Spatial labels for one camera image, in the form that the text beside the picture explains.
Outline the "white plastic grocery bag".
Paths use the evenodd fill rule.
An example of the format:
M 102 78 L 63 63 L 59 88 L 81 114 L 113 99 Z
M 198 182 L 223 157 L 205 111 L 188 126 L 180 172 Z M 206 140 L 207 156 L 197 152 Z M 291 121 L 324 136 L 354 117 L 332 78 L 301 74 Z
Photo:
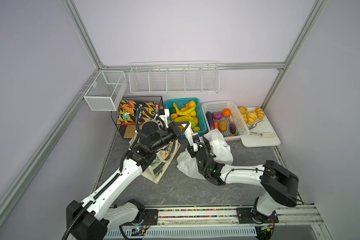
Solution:
M 218 130 L 212 130 L 201 138 L 210 150 L 210 158 L 205 167 L 198 167 L 195 153 L 189 153 L 187 150 L 180 153 L 177 157 L 177 168 L 186 176 L 193 179 L 205 179 L 205 173 L 209 170 L 212 174 L 217 172 L 217 167 L 221 165 L 232 165 L 234 158 L 231 153 L 231 147 L 224 140 L 223 135 Z

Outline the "cream canvas tote bag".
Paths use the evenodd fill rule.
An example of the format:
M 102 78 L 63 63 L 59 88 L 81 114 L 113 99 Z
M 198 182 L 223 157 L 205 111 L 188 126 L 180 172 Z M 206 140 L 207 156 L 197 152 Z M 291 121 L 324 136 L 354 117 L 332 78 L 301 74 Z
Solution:
M 142 175 L 157 184 L 178 152 L 181 144 L 176 140 L 168 143 L 156 152 L 152 152 L 148 151 L 146 147 L 143 147 L 143 145 L 140 144 L 140 141 L 141 138 L 135 133 L 134 137 L 129 142 L 130 146 L 128 148 L 128 153 L 124 157 L 122 163 L 126 165 L 126 160 L 134 160 L 137 166 L 142 167 Z M 123 171 L 126 169 L 126 166 L 121 167 L 121 170 Z

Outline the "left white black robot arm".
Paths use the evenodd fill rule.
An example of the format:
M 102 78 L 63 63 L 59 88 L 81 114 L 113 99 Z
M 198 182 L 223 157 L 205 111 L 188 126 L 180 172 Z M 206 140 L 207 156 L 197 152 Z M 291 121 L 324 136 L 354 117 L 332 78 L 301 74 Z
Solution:
M 166 116 L 148 115 L 150 120 L 136 124 L 136 138 L 121 157 L 119 168 L 92 194 L 81 202 L 72 201 L 66 209 L 64 240 L 102 240 L 109 231 L 126 223 L 141 222 L 145 207 L 136 200 L 112 208 L 127 186 L 156 159 L 157 153 L 191 132 L 194 120 L 166 122 Z

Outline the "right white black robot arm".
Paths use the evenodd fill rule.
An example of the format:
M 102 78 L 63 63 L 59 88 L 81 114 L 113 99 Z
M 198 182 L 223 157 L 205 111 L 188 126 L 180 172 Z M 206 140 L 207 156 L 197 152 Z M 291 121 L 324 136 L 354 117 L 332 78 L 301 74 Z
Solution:
M 246 223 L 272 222 L 278 208 L 297 206 L 299 178 L 277 162 L 267 160 L 263 165 L 243 167 L 218 163 L 207 139 L 198 134 L 191 137 L 187 150 L 196 159 L 199 174 L 211 184 L 240 183 L 265 189 L 251 209 L 238 210 L 239 218 Z

